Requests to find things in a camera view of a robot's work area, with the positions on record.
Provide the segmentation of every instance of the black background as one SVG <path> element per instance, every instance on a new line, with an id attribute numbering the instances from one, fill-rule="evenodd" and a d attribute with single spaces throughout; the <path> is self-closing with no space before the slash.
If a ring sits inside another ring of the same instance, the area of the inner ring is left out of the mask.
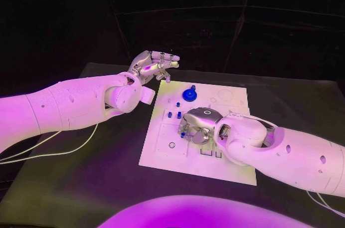
<path id="1" fill-rule="evenodd" d="M 88 62 L 129 65 L 145 49 L 180 55 L 180 69 L 332 80 L 344 92 L 344 0 L 0 1 L 0 97 L 76 78 Z M 0 198 L 20 167 L 2 167 Z"/>

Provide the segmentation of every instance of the screw hole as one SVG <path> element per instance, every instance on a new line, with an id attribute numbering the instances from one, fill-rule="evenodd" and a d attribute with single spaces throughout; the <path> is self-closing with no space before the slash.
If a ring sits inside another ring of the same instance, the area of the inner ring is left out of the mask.
<path id="1" fill-rule="evenodd" d="M 322 164 L 326 163 L 326 158 L 325 158 L 325 156 L 321 156 L 321 157 L 319 157 L 319 160 L 321 160 Z"/>
<path id="2" fill-rule="evenodd" d="M 290 149 L 290 145 L 286 146 L 286 152 L 290 153 L 292 152 L 292 149 Z"/>

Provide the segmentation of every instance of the fabric surface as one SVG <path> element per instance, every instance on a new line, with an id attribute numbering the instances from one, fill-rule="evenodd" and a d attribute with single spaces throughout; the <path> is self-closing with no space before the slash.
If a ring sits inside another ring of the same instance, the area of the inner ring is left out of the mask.
<path id="1" fill-rule="evenodd" d="M 89 63 L 81 77 L 118 74 L 127 69 Z M 175 81 L 246 87 L 252 115 L 345 145 L 345 98 L 335 82 L 183 70 L 170 73 Z M 147 86 L 158 91 L 158 83 L 152 79 Z M 305 191 L 259 171 L 255 187 L 140 166 L 152 109 L 154 102 L 140 103 L 129 114 L 101 123 L 94 138 L 75 153 L 26 161 L 0 203 L 0 223 L 94 228 L 142 201 L 171 195 L 203 195 L 266 208 L 313 227 L 344 224 L 344 218 L 321 207 Z M 32 155 L 73 150 L 94 128 L 62 132 Z M 324 198 L 345 211 L 344 198 Z"/>

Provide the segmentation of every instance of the blue object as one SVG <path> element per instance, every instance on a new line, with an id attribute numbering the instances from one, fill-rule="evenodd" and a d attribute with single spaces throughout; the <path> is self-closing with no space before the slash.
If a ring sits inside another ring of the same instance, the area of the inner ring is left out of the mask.
<path id="1" fill-rule="evenodd" d="M 181 97 L 187 102 L 193 102 L 197 99 L 196 86 L 193 85 L 190 89 L 183 92 Z"/>

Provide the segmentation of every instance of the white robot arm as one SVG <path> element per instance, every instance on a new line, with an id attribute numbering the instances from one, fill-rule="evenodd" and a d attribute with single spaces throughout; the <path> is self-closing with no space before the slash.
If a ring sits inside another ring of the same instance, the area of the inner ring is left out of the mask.
<path id="1" fill-rule="evenodd" d="M 14 143 L 39 134 L 89 127 L 129 113 L 138 102 L 151 104 L 155 92 L 144 87 L 154 76 L 170 74 L 180 57 L 144 51 L 128 72 L 59 82 L 36 93 L 0 99 L 0 153 Z"/>
<path id="2" fill-rule="evenodd" d="M 263 119 L 210 108 L 193 109 L 183 117 L 178 133 L 204 144 L 213 138 L 226 157 L 240 166 L 312 192 L 345 197 L 345 148 L 305 132 L 278 127 Z"/>

